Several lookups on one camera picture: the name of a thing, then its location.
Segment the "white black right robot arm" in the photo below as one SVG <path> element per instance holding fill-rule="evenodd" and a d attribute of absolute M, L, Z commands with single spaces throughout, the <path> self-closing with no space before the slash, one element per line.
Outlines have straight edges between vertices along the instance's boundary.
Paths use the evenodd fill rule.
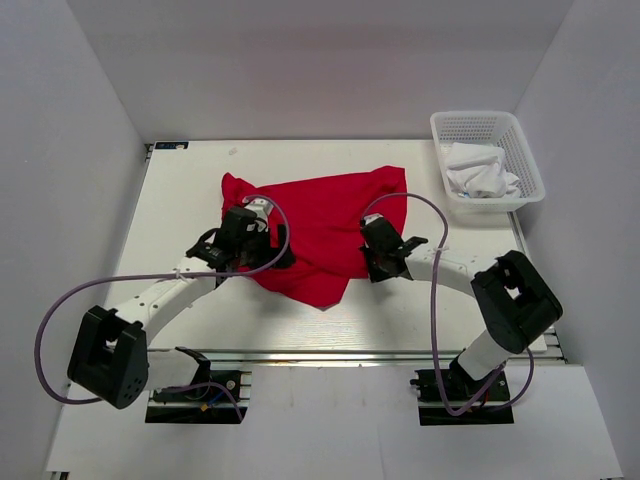
<path fill-rule="evenodd" d="M 450 252 L 443 243 L 405 239 L 383 215 L 364 217 L 358 228 L 336 230 L 307 221 L 294 227 L 291 252 L 272 277 L 283 294 L 326 310 L 341 300 L 351 280 L 362 284 L 362 312 L 400 324 L 429 315 L 430 349 L 437 346 L 437 289 L 476 300 L 484 331 L 448 369 L 434 368 L 443 401 L 483 395 L 507 360 L 525 352 L 563 314 L 562 306 L 529 259 L 511 250 L 495 259 Z"/>

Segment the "red t shirt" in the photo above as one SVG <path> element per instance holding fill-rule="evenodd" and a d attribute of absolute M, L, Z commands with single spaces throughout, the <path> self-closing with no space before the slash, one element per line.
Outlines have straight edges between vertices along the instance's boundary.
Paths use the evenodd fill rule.
<path fill-rule="evenodd" d="M 360 219 L 376 199 L 396 196 L 376 204 L 396 231 L 404 230 L 407 216 L 405 170 L 384 166 L 370 172 L 319 177 L 256 187 L 230 173 L 221 180 L 224 211 L 249 195 L 276 201 L 291 229 L 294 264 L 253 276 L 261 287 L 315 308 L 329 308 L 343 297 L 352 279 L 368 276 Z"/>

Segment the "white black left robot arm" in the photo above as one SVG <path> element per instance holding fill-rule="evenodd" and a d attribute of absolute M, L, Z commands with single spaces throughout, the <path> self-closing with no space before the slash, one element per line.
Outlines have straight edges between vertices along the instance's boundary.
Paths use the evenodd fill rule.
<path fill-rule="evenodd" d="M 229 208 L 219 227 L 202 234 L 174 270 L 150 275 L 150 286 L 114 307 L 92 307 L 83 317 L 68 377 L 117 409 L 145 391 L 205 396 L 210 362 L 186 347 L 151 351 L 152 340 L 183 311 L 232 277 L 290 266 L 290 227 L 273 200 L 249 196 Z"/>

